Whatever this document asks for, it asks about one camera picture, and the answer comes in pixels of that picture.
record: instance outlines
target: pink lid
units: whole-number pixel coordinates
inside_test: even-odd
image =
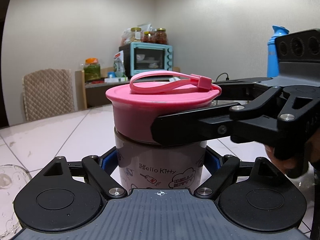
[[[133,83],[141,77],[174,75],[188,79],[174,82]],[[162,114],[175,113],[211,105],[221,88],[207,77],[172,71],[150,71],[131,78],[130,84],[106,92],[112,101],[115,127],[119,133],[138,141],[154,142],[150,127]]]
[[[155,75],[174,75],[189,79],[174,82],[141,82],[135,80]],[[172,71],[150,71],[135,75],[130,84],[113,87],[106,92],[111,101],[151,107],[197,106],[213,100],[221,94],[221,88],[212,84],[210,78],[189,76]]]

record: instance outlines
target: chair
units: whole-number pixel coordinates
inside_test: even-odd
[[[27,121],[74,111],[70,70],[45,69],[27,74],[22,87]]]

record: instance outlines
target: green jar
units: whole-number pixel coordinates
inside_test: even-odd
[[[92,81],[101,78],[100,64],[96,58],[87,58],[84,65],[84,80]]]

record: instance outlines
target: blue water bottle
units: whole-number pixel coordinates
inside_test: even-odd
[[[275,34],[268,42],[268,77],[276,77],[277,75],[279,75],[279,64],[276,52],[275,38],[289,33],[289,30],[281,26],[273,25],[272,28],[275,31]]]

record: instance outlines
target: food container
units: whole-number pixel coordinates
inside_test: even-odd
[[[130,43],[131,42],[141,42],[141,28],[140,27],[131,28]]]
[[[167,33],[165,32],[165,28],[159,28],[156,31],[156,43],[167,45]]]
[[[154,32],[145,32],[142,42],[146,43],[155,43],[156,42],[156,37]]]
[[[134,83],[139,78],[156,75],[188,79]],[[197,188],[206,142],[162,147],[153,140],[150,127],[161,114],[210,106],[220,93],[221,88],[212,84],[210,78],[172,71],[140,73],[131,78],[130,84],[107,90],[106,96],[113,105],[123,187]]]
[[[190,188],[200,184],[206,141],[174,147],[131,140],[115,129],[122,186],[133,188]]]
[[[87,58],[84,65],[84,80],[91,81],[101,78],[100,64],[95,57]]]

